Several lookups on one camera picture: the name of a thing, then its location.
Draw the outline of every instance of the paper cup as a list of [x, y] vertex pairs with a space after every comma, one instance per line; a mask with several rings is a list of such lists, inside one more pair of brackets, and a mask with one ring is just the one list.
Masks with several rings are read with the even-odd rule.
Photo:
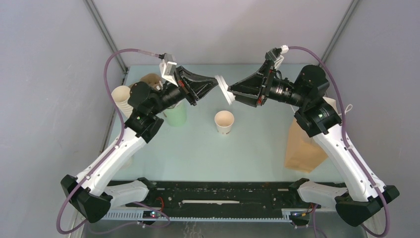
[[117, 107], [122, 111], [122, 113], [129, 118], [133, 112], [133, 107], [128, 104], [128, 99], [130, 98], [130, 88], [127, 86], [116, 87], [111, 93], [112, 99], [114, 99]]
[[155, 73], [149, 73], [143, 76], [140, 79], [140, 82], [145, 82], [156, 90], [160, 90], [162, 88], [162, 78]]
[[166, 109], [163, 111], [165, 121], [170, 126], [182, 126], [187, 121], [187, 108], [185, 107], [184, 101], [179, 102], [172, 109]]
[[214, 122], [216, 123], [217, 131], [222, 135], [227, 135], [232, 129], [233, 122], [235, 118], [233, 114], [229, 111], [220, 111], [214, 117]]

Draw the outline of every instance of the white bracket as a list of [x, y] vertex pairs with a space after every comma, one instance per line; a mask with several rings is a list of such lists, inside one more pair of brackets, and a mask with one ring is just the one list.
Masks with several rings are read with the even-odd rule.
[[274, 61], [274, 68], [276, 70], [278, 70], [278, 68], [280, 68], [281, 63], [284, 60], [284, 56], [282, 56], [282, 54], [285, 54], [289, 51], [289, 47], [287, 45], [283, 45], [281, 46], [281, 52], [280, 52], [280, 56]]
[[331, 187], [308, 181], [298, 188], [298, 193], [304, 202], [311, 202], [335, 210], [335, 197], [347, 192], [346, 187]]
[[105, 193], [112, 196], [111, 209], [113, 209], [130, 202], [143, 201], [149, 193], [149, 189], [144, 183], [136, 180], [131, 183], [106, 187]]
[[233, 93], [227, 91], [227, 89], [229, 88], [229, 86], [226, 84], [226, 81], [224, 81], [223, 76], [216, 75], [214, 78], [219, 83], [219, 87], [222, 90], [222, 93], [225, 96], [228, 104], [231, 105], [233, 103], [233, 101], [235, 100], [235, 95], [233, 95]]
[[159, 69], [162, 78], [178, 86], [178, 83], [176, 82], [174, 77], [174, 72], [176, 70], [176, 62], [175, 58], [172, 55], [164, 55], [162, 62], [159, 64]]

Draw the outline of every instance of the red wire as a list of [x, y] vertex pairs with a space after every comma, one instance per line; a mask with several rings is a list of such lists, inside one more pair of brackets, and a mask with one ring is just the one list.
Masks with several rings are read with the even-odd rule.
[[165, 207], [165, 203], [163, 202], [163, 199], [161, 197], [157, 197], [156, 200], [160, 200], [160, 202], [162, 203], [162, 207], [160, 209], [160, 211], [162, 211], [163, 208]]
[[309, 213], [312, 213], [314, 211], [314, 204], [313, 203], [311, 203], [311, 207], [312, 207], [312, 210]]

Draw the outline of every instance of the metal frame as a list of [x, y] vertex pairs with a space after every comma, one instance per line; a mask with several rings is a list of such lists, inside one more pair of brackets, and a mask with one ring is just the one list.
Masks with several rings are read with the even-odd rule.
[[[87, 9], [89, 10], [89, 12], [91, 13], [93, 20], [95, 21], [96, 25], [98, 26], [102, 36], [104, 37], [106, 44], [108, 45], [109, 49], [111, 49], [111, 51], [113, 53], [115, 53], [116, 51], [118, 51], [117, 46], [115, 45], [114, 40], [111, 37], [111, 34], [109, 33], [104, 20], [101, 17], [101, 14], [98, 11], [98, 8], [96, 7], [95, 3], [93, 0], [83, 0], [86, 4]], [[117, 55], [115, 57], [118, 61], [118, 64], [121, 68], [121, 70], [126, 74], [128, 72], [128, 67], [127, 65], [124, 63], [122, 57], [120, 55]]]
[[344, 29], [347, 27], [347, 24], [350, 21], [350, 18], [353, 16], [353, 14], [356, 11], [356, 8], [358, 7], [359, 3], [362, 0], [353, 0], [349, 8], [347, 9], [346, 13], [343, 16], [343, 19], [341, 19], [340, 24], [338, 24], [337, 30], [335, 30], [334, 35], [331, 38], [331, 41], [329, 42], [327, 49], [325, 49], [324, 54], [322, 54], [321, 60], [323, 62], [326, 62], [328, 60], [328, 57], [330, 56], [332, 50], [334, 49], [335, 44], [337, 43], [338, 39], [340, 38], [341, 34], [343, 33]]
[[[74, 209], [73, 216], [71, 217], [70, 229], [75, 228], [78, 224], [83, 222], [85, 218], [80, 214], [76, 209]], [[75, 230], [74, 232], [67, 234], [66, 238], [81, 238], [83, 235], [83, 228], [86, 224], [82, 225], [79, 229]]]
[[[127, 76], [128, 76], [128, 73], [124, 74], [121, 85], [124, 85], [124, 82], [127, 79]], [[112, 112], [111, 112], [111, 115], [109, 116], [108, 127], [106, 129], [105, 136], [102, 139], [101, 150], [99, 151], [99, 154], [101, 154], [105, 150], [105, 148], [108, 147], [109, 140], [111, 137], [111, 131], [114, 128], [114, 123], [116, 119], [117, 119], [117, 116], [115, 113], [115, 109], [112, 107]]]

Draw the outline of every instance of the white paper cup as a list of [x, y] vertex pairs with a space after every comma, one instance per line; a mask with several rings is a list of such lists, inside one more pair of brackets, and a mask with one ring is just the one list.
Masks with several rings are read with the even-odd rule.
[[118, 86], [112, 91], [111, 96], [112, 99], [114, 99], [115, 104], [117, 104], [117, 107], [127, 118], [129, 118], [133, 112], [133, 107], [128, 104], [130, 88], [125, 85]]
[[222, 135], [227, 135], [230, 133], [234, 121], [235, 117], [229, 111], [220, 111], [214, 117], [217, 131]]

